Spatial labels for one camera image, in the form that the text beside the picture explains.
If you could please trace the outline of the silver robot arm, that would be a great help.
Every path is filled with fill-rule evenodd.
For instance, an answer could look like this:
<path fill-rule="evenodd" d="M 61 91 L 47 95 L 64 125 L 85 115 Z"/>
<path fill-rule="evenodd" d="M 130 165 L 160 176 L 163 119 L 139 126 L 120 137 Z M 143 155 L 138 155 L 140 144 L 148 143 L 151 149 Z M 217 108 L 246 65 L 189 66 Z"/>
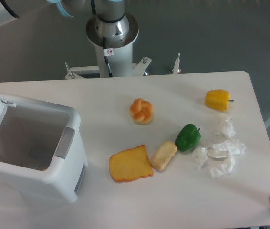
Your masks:
<path fill-rule="evenodd" d="M 138 37 L 138 23 L 123 0 L 0 0 L 0 26 L 51 4 L 65 17 L 90 14 L 87 37 L 102 48 L 121 48 Z"/>

